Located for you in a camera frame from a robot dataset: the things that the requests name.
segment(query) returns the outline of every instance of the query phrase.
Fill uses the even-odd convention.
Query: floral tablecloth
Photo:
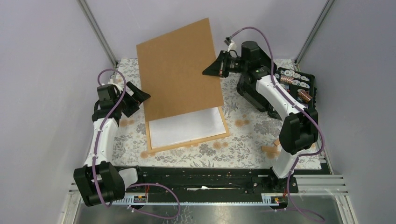
[[[293,69],[291,60],[275,60],[279,67]],[[118,70],[138,88],[141,87],[137,59],[122,59]],[[236,91],[239,74],[221,80],[223,112],[230,137],[208,141],[155,154],[147,152],[144,108],[120,120],[113,147],[113,164],[119,166],[270,168],[274,154],[263,153],[262,146],[272,145],[279,136],[282,122],[257,111]],[[114,81],[123,86],[117,74]],[[320,169],[317,156],[302,157],[297,168]]]

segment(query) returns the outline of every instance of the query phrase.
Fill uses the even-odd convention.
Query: wooden frame
[[[230,131],[228,129],[228,125],[226,122],[226,118],[224,117],[223,110],[221,109],[221,106],[219,106],[218,109],[220,112],[221,119],[223,120],[223,125],[224,125],[224,128],[226,129],[226,133],[218,134],[218,135],[214,135],[214,136],[210,136],[210,137],[206,137],[206,138],[186,141],[186,142],[182,142],[182,143],[177,143],[177,144],[170,145],[170,146],[163,146],[163,147],[158,147],[158,148],[151,147],[150,126],[149,126],[149,123],[146,121],[146,136],[147,136],[147,151],[148,151],[148,153],[157,153],[157,152],[166,151],[166,150],[170,150],[170,149],[174,149],[174,148],[187,147],[187,146],[191,146],[191,145],[206,142],[206,141],[212,141],[212,140],[216,140],[216,139],[229,137]]]

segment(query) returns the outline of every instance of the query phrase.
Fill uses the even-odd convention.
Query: gray floor
[[[336,201],[331,196],[293,197],[300,208],[313,210],[326,218],[326,223],[342,223]],[[144,214],[132,213],[126,206],[103,206],[79,208],[75,224],[310,224],[311,222],[295,211],[262,212],[266,206],[182,206],[181,215],[174,220],[162,220]],[[149,211],[163,216],[172,216],[177,206],[145,206]]]

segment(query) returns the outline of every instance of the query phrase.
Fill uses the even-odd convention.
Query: white wall
[[[276,58],[295,58],[326,0],[88,0],[115,56],[136,58],[136,45],[209,17],[216,54],[236,30],[254,26],[269,39]],[[256,31],[234,38],[254,40],[266,49]]]
[[[2,224],[54,224],[110,63],[78,3],[0,2]]]
[[[360,224],[396,219],[396,1],[336,1],[301,63]]]

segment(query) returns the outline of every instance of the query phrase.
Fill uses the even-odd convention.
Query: copper wire spool
[[[281,76],[281,82],[289,83],[291,84],[293,82],[294,78],[289,77],[289,76]]]
[[[298,96],[306,103],[312,99],[312,97],[305,90],[299,91]]]

